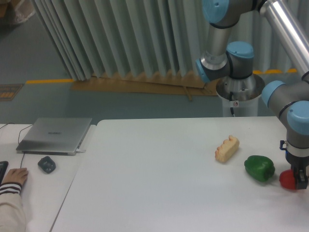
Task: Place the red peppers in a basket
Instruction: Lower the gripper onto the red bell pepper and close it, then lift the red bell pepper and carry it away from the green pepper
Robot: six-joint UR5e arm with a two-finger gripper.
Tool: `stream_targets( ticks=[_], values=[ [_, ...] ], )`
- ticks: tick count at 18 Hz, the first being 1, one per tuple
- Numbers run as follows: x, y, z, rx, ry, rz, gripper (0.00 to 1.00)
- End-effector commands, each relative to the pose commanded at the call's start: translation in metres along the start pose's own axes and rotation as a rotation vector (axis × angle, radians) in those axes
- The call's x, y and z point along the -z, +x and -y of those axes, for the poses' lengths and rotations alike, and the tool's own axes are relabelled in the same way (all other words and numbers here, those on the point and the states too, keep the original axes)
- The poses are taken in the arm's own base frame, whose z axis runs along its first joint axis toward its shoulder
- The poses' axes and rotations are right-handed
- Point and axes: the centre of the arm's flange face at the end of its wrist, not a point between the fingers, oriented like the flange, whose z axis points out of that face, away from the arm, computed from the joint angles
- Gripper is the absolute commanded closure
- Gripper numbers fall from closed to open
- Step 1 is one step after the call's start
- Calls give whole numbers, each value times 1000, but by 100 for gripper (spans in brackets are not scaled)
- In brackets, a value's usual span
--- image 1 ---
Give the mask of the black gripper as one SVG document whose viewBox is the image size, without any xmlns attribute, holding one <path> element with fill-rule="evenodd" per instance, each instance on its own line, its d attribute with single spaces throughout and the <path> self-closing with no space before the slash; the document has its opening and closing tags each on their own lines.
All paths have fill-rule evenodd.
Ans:
<svg viewBox="0 0 309 232">
<path fill-rule="evenodd" d="M 306 189 L 309 183 L 306 174 L 306 168 L 309 165 L 309 157 L 294 156 L 290 152 L 286 151 L 285 158 L 287 162 L 291 165 L 291 169 L 293 170 L 295 189 Z"/>
</svg>

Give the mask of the person's hand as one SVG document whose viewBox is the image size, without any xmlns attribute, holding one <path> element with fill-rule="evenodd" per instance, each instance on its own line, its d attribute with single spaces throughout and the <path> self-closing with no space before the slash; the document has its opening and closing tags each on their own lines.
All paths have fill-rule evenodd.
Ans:
<svg viewBox="0 0 309 232">
<path fill-rule="evenodd" d="M 26 182 L 28 178 L 27 168 L 10 169 L 4 177 L 2 184 L 18 183 L 21 186 Z"/>
</svg>

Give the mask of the striped cream sleeve forearm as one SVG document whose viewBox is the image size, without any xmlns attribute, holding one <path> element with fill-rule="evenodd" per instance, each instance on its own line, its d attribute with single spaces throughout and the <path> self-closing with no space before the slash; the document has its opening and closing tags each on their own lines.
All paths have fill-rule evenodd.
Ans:
<svg viewBox="0 0 309 232">
<path fill-rule="evenodd" d="M 25 232 L 26 216 L 20 196 L 22 185 L 16 182 L 0 186 L 0 231 Z"/>
</svg>

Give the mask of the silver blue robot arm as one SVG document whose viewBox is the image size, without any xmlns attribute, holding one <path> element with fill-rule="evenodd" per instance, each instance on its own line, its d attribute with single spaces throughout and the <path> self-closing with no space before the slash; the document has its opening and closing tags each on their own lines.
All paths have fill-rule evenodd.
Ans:
<svg viewBox="0 0 309 232">
<path fill-rule="evenodd" d="M 309 39 L 297 18 L 283 0 L 205 0 L 202 11 L 210 28 L 206 51 L 196 60 L 202 81 L 226 78 L 225 91 L 230 101 L 236 98 L 236 86 L 244 84 L 244 96 L 257 89 L 253 76 L 253 48 L 245 42 L 228 42 L 240 16 L 257 11 L 277 34 L 284 50 L 301 76 L 301 81 L 287 85 L 273 81 L 261 91 L 265 105 L 286 128 L 286 140 L 280 142 L 291 165 L 295 189 L 309 184 Z"/>
</svg>

